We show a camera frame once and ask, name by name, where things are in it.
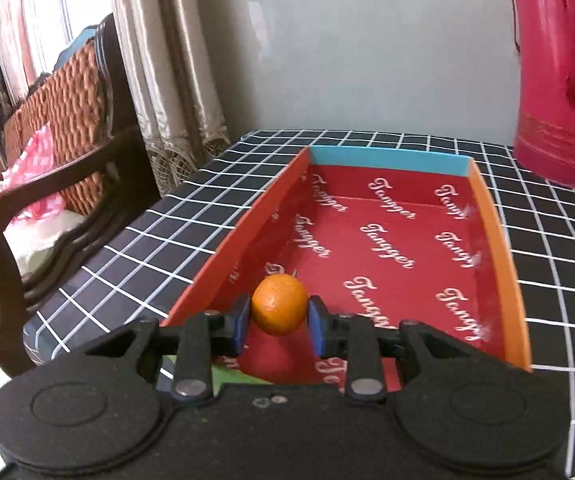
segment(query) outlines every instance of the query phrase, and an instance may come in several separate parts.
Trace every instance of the tangerine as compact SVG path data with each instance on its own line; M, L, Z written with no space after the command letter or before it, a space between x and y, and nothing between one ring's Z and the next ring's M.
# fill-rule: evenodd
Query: tangerine
M257 286L251 298L251 317L269 335L296 331L307 317L307 292L289 274L272 274Z

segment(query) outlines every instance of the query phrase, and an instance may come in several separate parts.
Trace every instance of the black circular cover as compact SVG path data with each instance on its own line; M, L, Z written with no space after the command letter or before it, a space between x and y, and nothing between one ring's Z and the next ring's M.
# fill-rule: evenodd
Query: black circular cover
M76 356L38 367L0 389L0 451L49 471L117 459L154 429L150 384L116 359Z
M442 460L516 468L556 452L569 408L539 377L509 366L445 359L395 396L405 431Z

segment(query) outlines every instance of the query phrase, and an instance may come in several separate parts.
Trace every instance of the beige curtain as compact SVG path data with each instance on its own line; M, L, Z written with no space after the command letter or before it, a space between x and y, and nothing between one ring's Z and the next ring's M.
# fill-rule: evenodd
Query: beige curtain
M161 192L229 145L196 0L113 0L136 113Z
M18 0L0 0L0 67L12 105L27 95L27 79L18 34Z

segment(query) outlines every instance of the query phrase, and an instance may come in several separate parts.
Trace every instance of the table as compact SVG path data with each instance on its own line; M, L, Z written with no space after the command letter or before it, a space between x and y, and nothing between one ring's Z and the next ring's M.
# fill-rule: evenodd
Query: table
M278 130L245 135L105 246L26 326L49 360L138 316L164 319L240 216L305 146L327 144L460 153L476 160L511 245L525 301L534 373L570 401L558 462L575 476L575 190L519 167L512 148L445 137ZM171 377L165 362L163 380Z

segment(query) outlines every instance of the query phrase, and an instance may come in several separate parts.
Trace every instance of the red water jug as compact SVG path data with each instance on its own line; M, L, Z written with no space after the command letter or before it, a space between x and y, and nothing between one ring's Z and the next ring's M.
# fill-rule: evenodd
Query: red water jug
M575 0L516 0L515 10L521 59L515 156L534 173L575 187Z

